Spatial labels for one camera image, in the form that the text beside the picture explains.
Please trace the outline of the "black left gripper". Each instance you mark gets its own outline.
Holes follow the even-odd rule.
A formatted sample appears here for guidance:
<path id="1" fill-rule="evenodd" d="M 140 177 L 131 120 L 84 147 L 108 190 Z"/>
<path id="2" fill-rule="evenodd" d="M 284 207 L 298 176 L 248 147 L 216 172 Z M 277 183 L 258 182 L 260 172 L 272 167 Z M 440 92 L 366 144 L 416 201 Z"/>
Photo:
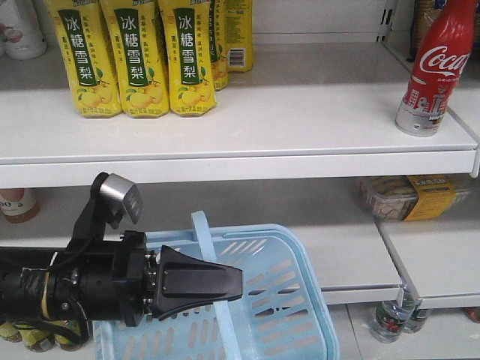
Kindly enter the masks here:
<path id="1" fill-rule="evenodd" d="M 147 249 L 144 232 L 128 230 L 120 241 L 94 242 L 79 266 L 79 303 L 86 319 L 138 326 L 144 301 L 153 293 L 149 272 L 155 269 L 155 255 Z M 241 269 L 206 262 L 166 245 L 160 249 L 151 304 L 155 319 L 242 295 Z"/>

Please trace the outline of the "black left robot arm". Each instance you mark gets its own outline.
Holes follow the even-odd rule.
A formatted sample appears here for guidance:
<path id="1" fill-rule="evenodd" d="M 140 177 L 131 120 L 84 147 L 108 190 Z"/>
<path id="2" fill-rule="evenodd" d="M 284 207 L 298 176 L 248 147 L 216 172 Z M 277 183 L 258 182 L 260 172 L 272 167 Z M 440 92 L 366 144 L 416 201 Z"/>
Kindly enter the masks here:
<path id="1" fill-rule="evenodd" d="M 137 327 L 146 316 L 163 320 L 242 295 L 241 269 L 168 245 L 149 250 L 144 232 L 93 241 L 79 252 L 1 248 L 1 318 L 10 322 L 117 320 Z"/>

